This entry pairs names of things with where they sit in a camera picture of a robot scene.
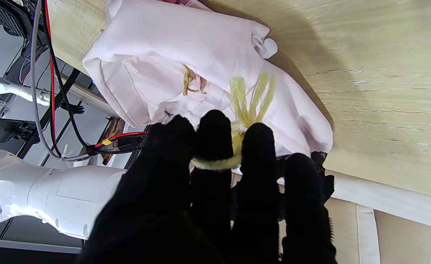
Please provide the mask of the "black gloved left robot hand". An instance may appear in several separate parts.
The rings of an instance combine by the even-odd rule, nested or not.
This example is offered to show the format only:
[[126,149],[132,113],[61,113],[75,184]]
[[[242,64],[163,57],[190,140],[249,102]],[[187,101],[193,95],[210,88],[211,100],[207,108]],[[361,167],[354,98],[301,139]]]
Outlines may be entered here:
[[324,152],[277,160],[272,130],[258,122],[242,142],[237,215],[231,171],[193,169],[194,157],[232,157],[229,119],[207,112],[195,130],[176,115],[152,125],[145,145],[97,216],[78,264],[335,264],[325,207],[334,176]]

